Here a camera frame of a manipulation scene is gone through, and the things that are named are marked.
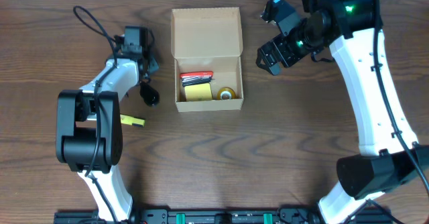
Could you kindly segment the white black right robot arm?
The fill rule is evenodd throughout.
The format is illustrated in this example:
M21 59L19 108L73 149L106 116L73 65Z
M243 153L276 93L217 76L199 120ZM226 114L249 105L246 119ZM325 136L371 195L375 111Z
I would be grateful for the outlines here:
M282 223L394 223L377 198L409 181L428 184L428 146L419 143L400 105L385 55L380 0L302 0L300 17L284 0L268 0L261 17L279 34L257 51L272 75L330 50L353 107L359 153L336 163L338 181L314 208L288 209Z

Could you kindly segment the red multi-tool pocket knife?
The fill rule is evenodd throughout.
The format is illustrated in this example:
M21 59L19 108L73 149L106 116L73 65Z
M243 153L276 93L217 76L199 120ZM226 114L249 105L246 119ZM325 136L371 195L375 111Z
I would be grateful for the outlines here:
M199 85L212 80L213 71L187 72L180 74L182 86Z

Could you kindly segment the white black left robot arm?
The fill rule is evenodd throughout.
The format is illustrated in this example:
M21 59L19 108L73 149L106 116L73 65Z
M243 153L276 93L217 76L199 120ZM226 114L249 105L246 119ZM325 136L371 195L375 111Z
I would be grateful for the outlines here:
M140 87L144 103L160 101L149 82L158 68L152 52L154 36L144 27L125 28L114 37L114 53L105 68L78 90L58 95L56 156L87 184L97 204L94 211L66 211L55 223L141 223L141 213L127 192L119 169L123 150L122 124L144 126L124 116L119 104L133 87Z

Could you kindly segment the yellow adhesive tape roll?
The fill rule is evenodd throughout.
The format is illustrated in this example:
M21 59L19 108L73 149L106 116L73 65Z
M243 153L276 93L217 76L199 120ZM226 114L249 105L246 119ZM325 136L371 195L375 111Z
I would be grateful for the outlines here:
M231 100L235 98L236 98L235 91L229 87L223 87L217 93L218 100Z

